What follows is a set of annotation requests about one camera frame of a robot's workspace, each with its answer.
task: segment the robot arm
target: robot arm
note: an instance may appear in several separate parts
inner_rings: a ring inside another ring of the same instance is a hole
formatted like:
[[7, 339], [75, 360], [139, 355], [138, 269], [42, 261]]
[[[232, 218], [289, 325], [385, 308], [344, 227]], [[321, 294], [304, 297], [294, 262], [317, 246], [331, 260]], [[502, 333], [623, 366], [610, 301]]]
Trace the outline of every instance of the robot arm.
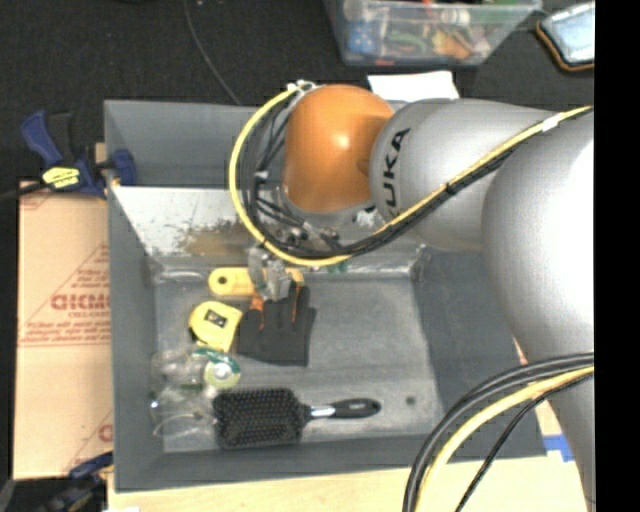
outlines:
[[[552, 115], [478, 100], [406, 106], [374, 148], [376, 207], [393, 217], [502, 140]], [[496, 173], [460, 191], [414, 229], [422, 241], [445, 250], [482, 251], [507, 321], [531, 362], [594, 349], [593, 123], [589, 113], [533, 137]], [[551, 405], [595, 511], [593, 381]]]
[[[450, 198], [409, 233], [443, 250], [482, 252], [505, 317], [530, 362], [593, 351], [593, 113], [559, 122], [564, 117], [553, 112], [472, 99], [425, 100], [392, 113], [372, 93], [354, 89], [324, 86], [294, 103], [279, 211], [292, 211], [288, 219], [300, 229], [322, 227], [323, 220], [336, 227], [353, 218], [354, 208], [368, 204], [370, 195], [368, 207], [397, 229], [394, 221], [404, 221], [416, 204], [445, 188]], [[351, 99], [344, 101], [345, 94]], [[343, 106], [332, 110], [340, 97]], [[445, 184], [459, 183], [463, 171], [531, 126], [542, 129], [504, 152], [496, 172], [479, 174], [450, 196]], [[238, 196], [235, 167], [242, 144], [243, 134], [230, 164], [232, 196]], [[303, 175], [295, 176], [298, 171]], [[354, 192], [362, 186], [368, 190]], [[316, 197], [327, 194], [339, 198], [337, 207]], [[238, 206], [239, 198], [234, 202]], [[313, 252], [314, 257], [294, 255], [266, 238], [241, 207], [238, 211], [258, 241], [292, 263], [333, 264], [374, 247], [359, 241], [337, 252]], [[595, 511], [593, 381], [551, 405], [575, 456], [587, 505]]]

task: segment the blue clamp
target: blue clamp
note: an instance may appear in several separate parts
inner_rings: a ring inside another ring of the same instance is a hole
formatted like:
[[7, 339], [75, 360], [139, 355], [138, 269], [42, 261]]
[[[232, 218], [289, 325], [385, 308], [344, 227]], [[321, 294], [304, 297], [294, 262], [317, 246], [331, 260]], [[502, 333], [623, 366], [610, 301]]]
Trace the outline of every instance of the blue clamp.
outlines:
[[76, 466], [69, 472], [69, 485], [32, 512], [80, 512], [88, 508], [85, 505], [97, 506], [98, 503], [95, 502], [103, 501], [100, 498], [106, 489], [100, 471], [111, 465], [113, 452], [99, 455]]
[[92, 164], [87, 151], [74, 155], [69, 134], [71, 116], [52, 116], [50, 125], [44, 110], [38, 110], [21, 126], [22, 136], [27, 146], [44, 160], [42, 181], [57, 192], [79, 192], [99, 198], [106, 198], [107, 183], [99, 172], [113, 168], [121, 185], [135, 185], [136, 167], [129, 151], [114, 151], [110, 160]]

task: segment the black hairbrush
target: black hairbrush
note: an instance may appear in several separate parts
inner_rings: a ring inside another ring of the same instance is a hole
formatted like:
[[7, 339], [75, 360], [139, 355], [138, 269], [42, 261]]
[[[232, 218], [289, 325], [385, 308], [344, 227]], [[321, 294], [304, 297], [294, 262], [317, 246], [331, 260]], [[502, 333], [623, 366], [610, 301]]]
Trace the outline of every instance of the black hairbrush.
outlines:
[[366, 418], [382, 406], [369, 398], [312, 406], [286, 388], [225, 391], [213, 400], [218, 444], [226, 450], [297, 444], [318, 418]]

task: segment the cardboard box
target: cardboard box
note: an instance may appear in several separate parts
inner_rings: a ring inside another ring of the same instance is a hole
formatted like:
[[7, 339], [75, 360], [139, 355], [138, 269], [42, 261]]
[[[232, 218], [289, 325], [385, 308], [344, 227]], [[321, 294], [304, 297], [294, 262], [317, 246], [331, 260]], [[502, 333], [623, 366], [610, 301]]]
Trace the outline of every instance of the cardboard box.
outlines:
[[113, 441], [107, 205], [20, 201], [13, 478], [65, 476]]

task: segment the gray bin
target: gray bin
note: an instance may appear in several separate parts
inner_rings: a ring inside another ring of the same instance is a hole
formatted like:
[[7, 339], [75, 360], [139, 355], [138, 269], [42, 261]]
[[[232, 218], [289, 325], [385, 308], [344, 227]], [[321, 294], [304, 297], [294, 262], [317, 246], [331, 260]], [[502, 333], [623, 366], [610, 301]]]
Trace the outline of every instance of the gray bin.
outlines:
[[[224, 174], [233, 140], [252, 112], [105, 103], [107, 152], [128, 148], [139, 170], [138, 186], [109, 192], [118, 491], [410, 466], [456, 400], [518, 364], [481, 255], [437, 251], [406, 235], [341, 271], [305, 270], [318, 311], [308, 367], [237, 358], [239, 388], [286, 386], [306, 403], [364, 396], [382, 403], [380, 413], [313, 421], [301, 444], [289, 447], [229, 452], [212, 433], [154, 436], [153, 354], [192, 342], [187, 319], [196, 304], [213, 299], [212, 270], [246, 266], [252, 240], [238, 223]], [[370, 230], [363, 223], [352, 235]], [[454, 460], [484, 457], [512, 417], [483, 427]], [[531, 416], [501, 456], [542, 453]]]

